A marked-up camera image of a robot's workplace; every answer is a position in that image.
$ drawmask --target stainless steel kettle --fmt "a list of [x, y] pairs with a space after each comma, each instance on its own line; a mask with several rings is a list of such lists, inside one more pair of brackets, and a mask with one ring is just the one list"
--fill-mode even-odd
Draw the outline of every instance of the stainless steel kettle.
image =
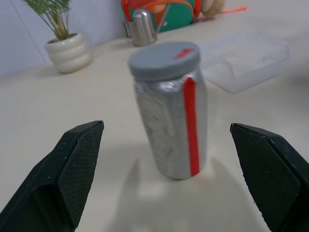
[[136, 9], [133, 13], [132, 21], [127, 22], [130, 30], [130, 35], [127, 32], [126, 24], [124, 23], [124, 31], [126, 37], [132, 38], [133, 44], [136, 47], [153, 44], [157, 41], [157, 35], [164, 23], [169, 9], [170, 4], [166, 6], [164, 15], [156, 31], [154, 29], [151, 12], [145, 8]]

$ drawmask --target white table surface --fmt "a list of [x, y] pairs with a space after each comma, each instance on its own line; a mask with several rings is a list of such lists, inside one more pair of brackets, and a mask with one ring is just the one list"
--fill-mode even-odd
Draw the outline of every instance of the white table surface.
[[155, 167], [126, 61], [138, 48], [118, 39], [93, 48], [94, 62], [72, 74], [51, 64], [0, 79], [0, 209], [61, 135], [104, 120], [98, 164], [77, 232], [268, 232], [242, 177], [229, 126], [281, 134], [309, 160], [308, 0], [231, 0], [248, 10], [159, 35], [158, 43], [198, 44], [230, 31], [286, 37], [291, 65], [276, 78], [230, 94], [207, 82], [207, 165], [173, 181]]

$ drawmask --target silver can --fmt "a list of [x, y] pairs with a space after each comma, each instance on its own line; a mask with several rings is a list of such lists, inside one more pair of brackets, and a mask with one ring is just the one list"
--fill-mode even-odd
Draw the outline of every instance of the silver can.
[[129, 59], [136, 100], [159, 171], [187, 179], [206, 162], [206, 87], [194, 43], [169, 42]]

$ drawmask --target clear plastic container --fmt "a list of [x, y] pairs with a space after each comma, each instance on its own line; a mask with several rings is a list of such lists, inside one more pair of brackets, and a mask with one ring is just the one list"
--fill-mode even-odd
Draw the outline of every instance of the clear plastic container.
[[279, 74], [289, 60], [285, 40], [239, 32], [199, 46], [203, 76], [228, 92], [240, 92]]

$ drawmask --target gray lid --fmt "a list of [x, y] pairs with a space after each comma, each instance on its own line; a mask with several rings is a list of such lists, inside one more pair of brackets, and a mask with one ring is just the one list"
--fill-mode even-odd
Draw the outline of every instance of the gray lid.
[[168, 42], [134, 53], [128, 65], [138, 81], [165, 81], [189, 73], [200, 62], [199, 47], [190, 42]]

